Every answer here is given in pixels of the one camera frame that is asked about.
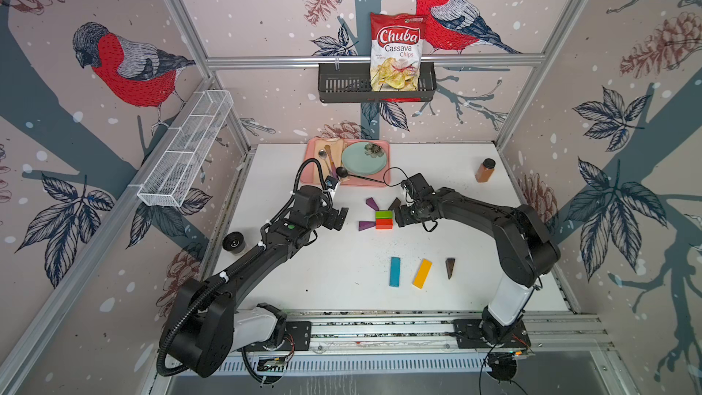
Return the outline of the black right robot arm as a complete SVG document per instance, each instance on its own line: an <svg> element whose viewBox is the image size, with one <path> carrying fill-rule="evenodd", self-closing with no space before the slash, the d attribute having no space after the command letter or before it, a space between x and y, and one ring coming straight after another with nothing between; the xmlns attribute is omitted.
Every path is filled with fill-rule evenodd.
<svg viewBox="0 0 702 395"><path fill-rule="evenodd" d="M436 190L420 173L402 180L400 187L409 199L409 204L395 210L400 227L447 219L494 239L503 275L482 312L480 329L488 345L504 344L516 331L533 294L542 288L541 277L561 258L547 226L528 205L498 206L452 188Z"/></svg>

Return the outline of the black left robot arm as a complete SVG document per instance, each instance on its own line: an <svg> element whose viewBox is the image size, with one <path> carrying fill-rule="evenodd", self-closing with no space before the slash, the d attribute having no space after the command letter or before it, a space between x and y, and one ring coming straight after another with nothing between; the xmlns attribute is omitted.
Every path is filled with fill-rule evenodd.
<svg viewBox="0 0 702 395"><path fill-rule="evenodd" d="M191 370L211 376L230 352L255 344L283 342L287 315L259 304L239 306L275 268L317 239L321 227L340 230L346 218L334 207L339 181L321 175L316 186L294 181L290 199L261 226L260 241L229 267L204 281L188 279L179 288L159 341L156 371L173 377Z"/></svg>

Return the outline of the yellow long block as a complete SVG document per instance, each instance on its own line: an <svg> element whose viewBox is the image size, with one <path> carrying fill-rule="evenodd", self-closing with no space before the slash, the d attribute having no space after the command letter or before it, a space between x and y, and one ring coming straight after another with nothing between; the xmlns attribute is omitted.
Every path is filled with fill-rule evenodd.
<svg viewBox="0 0 702 395"><path fill-rule="evenodd" d="M412 285L414 287L422 290L422 288L426 284L429 273L431 272L431 267L433 267L433 263L427 259L423 259L420 262L420 266L418 268L418 271L416 272L414 279L412 281Z"/></svg>

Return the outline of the teal long block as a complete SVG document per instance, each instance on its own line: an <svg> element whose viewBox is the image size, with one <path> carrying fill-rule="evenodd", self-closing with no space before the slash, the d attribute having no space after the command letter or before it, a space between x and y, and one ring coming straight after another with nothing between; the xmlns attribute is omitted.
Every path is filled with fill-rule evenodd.
<svg viewBox="0 0 702 395"><path fill-rule="evenodd" d="M399 257L392 257L390 259L389 268L389 286L394 288L400 287L400 268L401 259Z"/></svg>

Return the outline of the dark brown triangle block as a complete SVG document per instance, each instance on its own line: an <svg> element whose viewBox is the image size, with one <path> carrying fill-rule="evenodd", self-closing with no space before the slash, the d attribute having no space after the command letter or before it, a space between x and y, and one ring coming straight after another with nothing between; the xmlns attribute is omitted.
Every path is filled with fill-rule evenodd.
<svg viewBox="0 0 702 395"><path fill-rule="evenodd" d="M447 258L445 260L445 268L448 280L451 280L453 278L455 262L455 258Z"/></svg>
<svg viewBox="0 0 702 395"><path fill-rule="evenodd" d="M389 206L389 210L397 210L400 206L401 201L399 198L396 197L396 199L394 199L391 205Z"/></svg>

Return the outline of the red rectangular block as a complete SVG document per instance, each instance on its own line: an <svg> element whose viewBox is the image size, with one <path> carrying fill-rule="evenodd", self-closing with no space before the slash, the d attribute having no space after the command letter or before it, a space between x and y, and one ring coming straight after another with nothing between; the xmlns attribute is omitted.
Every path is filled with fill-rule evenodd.
<svg viewBox="0 0 702 395"><path fill-rule="evenodd" d="M393 219L376 219L375 227L377 230L392 230L394 221Z"/></svg>

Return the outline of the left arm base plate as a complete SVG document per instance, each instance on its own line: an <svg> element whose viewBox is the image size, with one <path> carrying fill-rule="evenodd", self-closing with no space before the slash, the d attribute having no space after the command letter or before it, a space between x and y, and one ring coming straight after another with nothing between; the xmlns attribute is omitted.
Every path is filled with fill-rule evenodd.
<svg viewBox="0 0 702 395"><path fill-rule="evenodd" d="M246 347L249 353L269 352L288 353L308 351L311 343L312 323L310 321L287 321L278 323L272 334L263 341L254 342Z"/></svg>

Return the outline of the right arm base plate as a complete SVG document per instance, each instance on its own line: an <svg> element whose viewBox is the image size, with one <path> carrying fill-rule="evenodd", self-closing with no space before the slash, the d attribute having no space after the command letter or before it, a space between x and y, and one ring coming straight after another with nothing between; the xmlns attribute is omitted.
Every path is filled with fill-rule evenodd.
<svg viewBox="0 0 702 395"><path fill-rule="evenodd" d="M503 327L497 322L479 319L453 320L453 334L459 349L530 349L531 341L522 319Z"/></svg>

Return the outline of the green rectangular block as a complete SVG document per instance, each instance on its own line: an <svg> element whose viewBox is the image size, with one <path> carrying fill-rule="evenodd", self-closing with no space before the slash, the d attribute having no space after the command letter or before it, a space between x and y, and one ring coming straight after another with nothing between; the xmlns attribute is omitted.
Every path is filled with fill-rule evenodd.
<svg viewBox="0 0 702 395"><path fill-rule="evenodd" d="M393 212L391 210L382 210L375 213L375 220L379 219L393 219Z"/></svg>

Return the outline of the purple triangle block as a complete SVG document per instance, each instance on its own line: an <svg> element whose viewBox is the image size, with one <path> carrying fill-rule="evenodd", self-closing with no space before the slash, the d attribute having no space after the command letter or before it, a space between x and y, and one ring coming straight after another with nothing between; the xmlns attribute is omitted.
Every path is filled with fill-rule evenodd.
<svg viewBox="0 0 702 395"><path fill-rule="evenodd" d="M376 227L375 221L360 221L358 223L358 230L363 232L363 230L373 229Z"/></svg>
<svg viewBox="0 0 702 395"><path fill-rule="evenodd" d="M380 207L372 197L366 199L366 204L369 206L369 208L372 208L375 211L380 211Z"/></svg>

